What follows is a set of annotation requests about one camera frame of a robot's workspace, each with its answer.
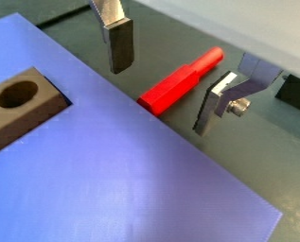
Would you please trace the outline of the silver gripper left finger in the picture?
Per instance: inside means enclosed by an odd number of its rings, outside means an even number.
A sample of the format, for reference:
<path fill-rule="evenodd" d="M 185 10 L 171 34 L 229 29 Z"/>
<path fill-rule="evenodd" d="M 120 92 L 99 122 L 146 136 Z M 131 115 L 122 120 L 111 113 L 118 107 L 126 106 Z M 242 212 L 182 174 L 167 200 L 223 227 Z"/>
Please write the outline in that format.
<path fill-rule="evenodd" d="M 134 61 L 132 20 L 124 15 L 120 0 L 88 0 L 102 26 L 110 71 L 119 74 Z"/>

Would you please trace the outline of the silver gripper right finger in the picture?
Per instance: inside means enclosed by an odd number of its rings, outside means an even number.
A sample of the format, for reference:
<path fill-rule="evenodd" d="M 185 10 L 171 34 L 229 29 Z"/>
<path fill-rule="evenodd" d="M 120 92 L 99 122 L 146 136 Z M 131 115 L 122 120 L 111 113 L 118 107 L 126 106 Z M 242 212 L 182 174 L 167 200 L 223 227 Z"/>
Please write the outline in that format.
<path fill-rule="evenodd" d="M 207 88 L 193 126 L 203 136 L 225 112 L 242 116 L 250 101 L 246 99 L 268 88 L 282 69 L 249 53 L 242 54 L 235 71 L 227 71 Z"/>

